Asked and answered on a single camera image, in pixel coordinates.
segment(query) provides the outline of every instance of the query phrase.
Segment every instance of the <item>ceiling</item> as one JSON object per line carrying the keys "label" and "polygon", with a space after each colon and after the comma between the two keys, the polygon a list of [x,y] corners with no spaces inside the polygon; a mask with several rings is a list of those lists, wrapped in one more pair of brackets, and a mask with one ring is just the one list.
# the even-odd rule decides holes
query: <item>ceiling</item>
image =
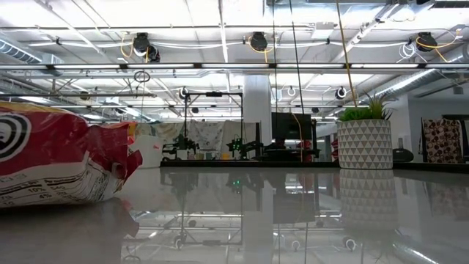
{"label": "ceiling", "polygon": [[[431,32],[438,43],[460,44],[468,38],[468,9],[430,9],[421,12],[409,6],[397,7],[383,23],[366,30],[384,7],[385,1],[367,1],[368,4],[342,4],[341,19],[344,27],[345,43],[362,34],[348,51],[350,62],[405,63],[431,60],[438,57],[432,52],[409,51],[405,56],[403,46],[410,37],[416,38],[419,32]],[[261,0],[53,0],[48,3],[52,12],[41,7],[40,0],[5,0],[0,3],[0,38],[7,37],[18,41],[31,52],[53,54],[66,64],[96,63],[142,63],[144,57],[129,54],[129,43],[137,32],[148,32],[150,42],[157,47],[161,63],[175,62],[220,62],[220,63],[299,63],[344,62],[341,33],[335,26],[329,35],[330,44],[324,39],[312,38],[315,29],[322,23],[339,22],[334,4],[293,4],[293,15],[288,6],[265,6]],[[275,30],[272,11],[275,9]],[[291,19],[295,22],[293,31]],[[458,40],[455,30],[461,29]],[[271,52],[253,52],[249,40],[253,32],[264,32],[270,45],[275,36],[277,48]],[[441,48],[445,52],[458,45]],[[0,64],[19,64],[20,61],[0,54]],[[157,95],[156,98],[120,98],[120,103],[160,104],[180,103],[178,93],[182,87],[192,92],[242,91],[243,76],[246,73],[209,73],[203,77],[155,78],[145,84],[145,90]],[[359,94],[369,91],[389,81],[392,74],[352,74],[352,84]],[[62,86],[69,79],[56,80]],[[32,79],[32,82],[51,89],[49,78]],[[303,92],[304,103],[326,104],[335,100],[336,88],[349,86],[345,72],[313,74],[302,73],[300,78],[294,73],[279,73],[277,78],[270,74],[270,85],[281,90],[280,104],[299,103],[297,93],[288,91],[298,87]],[[129,91],[124,78],[83,78],[64,85],[62,92],[118,93]],[[97,101],[74,103],[99,103]],[[232,103],[227,110],[232,116],[239,115],[239,108],[229,98],[200,98],[199,103]],[[177,113],[170,109],[143,109],[151,119],[167,120],[176,118]],[[214,115],[213,110],[202,109],[199,114]]]}

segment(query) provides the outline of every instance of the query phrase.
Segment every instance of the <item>potted plant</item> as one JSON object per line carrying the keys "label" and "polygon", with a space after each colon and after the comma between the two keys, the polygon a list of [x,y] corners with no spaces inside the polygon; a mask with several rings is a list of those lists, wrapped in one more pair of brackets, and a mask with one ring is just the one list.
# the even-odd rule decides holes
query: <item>potted plant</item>
{"label": "potted plant", "polygon": [[367,94],[368,108],[346,109],[339,118],[339,163],[342,169],[392,169],[392,115],[384,96]]}

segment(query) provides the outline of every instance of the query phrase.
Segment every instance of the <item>snack bag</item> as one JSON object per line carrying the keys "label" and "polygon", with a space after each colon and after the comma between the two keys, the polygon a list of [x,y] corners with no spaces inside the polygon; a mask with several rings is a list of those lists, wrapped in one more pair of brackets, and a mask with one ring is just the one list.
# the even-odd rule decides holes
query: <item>snack bag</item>
{"label": "snack bag", "polygon": [[88,126],[61,109],[0,103],[0,208],[99,202],[141,165],[128,126]]}

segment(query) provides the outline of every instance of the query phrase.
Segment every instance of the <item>wire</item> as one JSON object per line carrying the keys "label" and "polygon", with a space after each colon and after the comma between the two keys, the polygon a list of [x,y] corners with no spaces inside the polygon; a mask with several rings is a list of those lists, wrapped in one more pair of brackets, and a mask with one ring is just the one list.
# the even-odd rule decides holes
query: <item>wire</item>
{"label": "wire", "polygon": [[445,57],[441,54],[441,52],[436,48],[435,51],[440,55],[441,59],[443,59],[446,63],[449,63],[448,60],[445,59]]}
{"label": "wire", "polygon": [[[273,28],[273,63],[277,63],[277,50],[276,50],[276,2],[272,1],[272,28]],[[276,81],[276,129],[278,129],[278,84],[277,84],[277,67],[274,68],[274,75],[275,75],[275,81]]]}
{"label": "wire", "polygon": [[449,45],[453,45],[456,40],[458,39],[458,35],[459,35],[459,30],[456,30],[456,36],[454,36],[454,39],[453,41],[451,41],[450,43],[446,43],[446,44],[443,44],[443,45],[436,45],[436,46],[433,46],[433,45],[425,45],[425,44],[422,44],[420,43],[418,40],[420,40],[421,38],[420,37],[417,37],[416,38],[416,43],[419,44],[420,46],[422,47],[425,47],[425,48],[445,48]]}
{"label": "wire", "polygon": [[264,49],[264,51],[257,51],[257,50],[256,50],[255,48],[253,48],[252,45],[251,45],[251,38],[252,38],[252,36],[250,36],[250,37],[248,38],[249,47],[250,47],[251,50],[253,50],[254,52],[263,53],[263,54],[264,54],[264,58],[265,58],[265,63],[267,63],[267,54],[268,54],[269,52],[271,52],[271,51],[275,48],[275,41],[276,41],[275,32],[274,32],[274,35],[273,35],[273,47],[270,48],[270,50]]}
{"label": "wire", "polygon": [[147,54],[145,55],[145,63],[148,63],[148,51],[149,51],[149,47],[147,47]]}
{"label": "wire", "polygon": [[[290,3],[290,14],[293,18],[293,7],[292,0],[289,0]],[[293,30],[293,42],[295,43],[295,58],[296,58],[296,70],[298,74],[298,87],[300,87],[300,102],[301,102],[301,112],[305,114],[305,108],[303,105],[303,92],[301,91],[301,77],[300,77],[300,62],[298,61],[298,48],[296,47],[296,32],[295,32],[295,22],[292,19],[292,30]]]}
{"label": "wire", "polygon": [[352,85],[352,76],[350,75],[349,56],[347,54],[347,48],[345,47],[344,28],[342,27],[342,19],[340,16],[339,0],[336,0],[336,6],[337,6],[337,15],[339,17],[340,34],[342,36],[342,48],[344,49],[345,66],[347,68],[347,76],[349,78],[350,91],[352,92],[353,104],[355,105],[355,107],[357,107],[357,99],[355,98],[355,91]]}
{"label": "wire", "polygon": [[122,41],[121,41],[121,46],[120,46],[120,52],[122,53],[122,55],[126,58],[130,58],[132,56],[132,53],[133,53],[133,40],[134,38],[132,38],[132,44],[131,44],[131,47],[130,47],[130,54],[127,55],[125,52],[124,52],[124,39],[125,37],[122,38]]}
{"label": "wire", "polygon": [[298,127],[300,128],[300,140],[301,140],[301,143],[300,143],[300,148],[301,148],[301,162],[303,162],[303,145],[304,145],[304,142],[303,142],[303,135],[301,134],[301,124],[300,124],[300,121],[298,121],[298,118],[296,118],[295,114],[293,114],[293,117],[295,118],[296,122],[298,123]]}

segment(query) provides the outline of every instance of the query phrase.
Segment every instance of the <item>ceiling light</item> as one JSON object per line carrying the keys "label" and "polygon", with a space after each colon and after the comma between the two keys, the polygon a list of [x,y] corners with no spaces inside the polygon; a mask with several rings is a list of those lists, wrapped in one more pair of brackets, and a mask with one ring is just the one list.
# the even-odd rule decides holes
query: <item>ceiling light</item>
{"label": "ceiling light", "polygon": [[344,67],[343,63],[302,63],[302,64],[295,64],[295,63],[279,63],[277,64],[279,68],[336,68],[342,69]]}
{"label": "ceiling light", "polygon": [[61,108],[61,109],[82,109],[86,108],[87,106],[49,106],[52,108]]}
{"label": "ceiling light", "polygon": [[289,96],[295,96],[296,95],[296,91],[295,91],[295,89],[293,89],[293,87],[290,87],[290,89],[288,89],[288,95]]}
{"label": "ceiling light", "polygon": [[119,107],[126,107],[126,106],[123,106],[123,105],[94,105],[94,106],[89,106],[91,108],[97,108],[97,109],[101,109],[101,108],[111,108],[111,109],[114,109],[114,108],[119,108]]}
{"label": "ceiling light", "polygon": [[311,119],[316,119],[316,120],[337,120],[337,117],[311,117]]}
{"label": "ceiling light", "polygon": [[383,63],[374,63],[374,64],[352,64],[352,68],[415,68],[418,67],[416,63],[402,63],[402,64],[383,64]]}
{"label": "ceiling light", "polygon": [[226,63],[226,64],[216,64],[216,63],[204,63],[202,64],[203,68],[266,68],[269,67],[267,63]]}
{"label": "ceiling light", "polygon": [[99,69],[120,69],[119,65],[54,65],[57,70],[99,70]]}
{"label": "ceiling light", "polygon": [[47,99],[39,98],[39,97],[35,97],[35,96],[21,96],[19,98],[23,99],[23,100],[28,100],[28,101],[33,102],[33,103],[51,103]]}
{"label": "ceiling light", "polygon": [[127,65],[129,69],[177,69],[193,68],[193,64],[133,64]]}
{"label": "ceiling light", "polygon": [[47,70],[45,65],[0,65],[0,70]]}
{"label": "ceiling light", "polygon": [[425,67],[427,68],[469,68],[469,64],[462,64],[462,63],[437,63],[437,64],[427,64]]}
{"label": "ceiling light", "polygon": [[337,100],[343,100],[346,95],[347,95],[347,90],[344,87],[340,87],[336,90]]}
{"label": "ceiling light", "polygon": [[240,120],[242,117],[188,117],[189,120]]}
{"label": "ceiling light", "polygon": [[88,119],[93,119],[93,120],[101,120],[104,119],[104,117],[101,117],[96,114],[84,114],[83,117],[88,118]]}

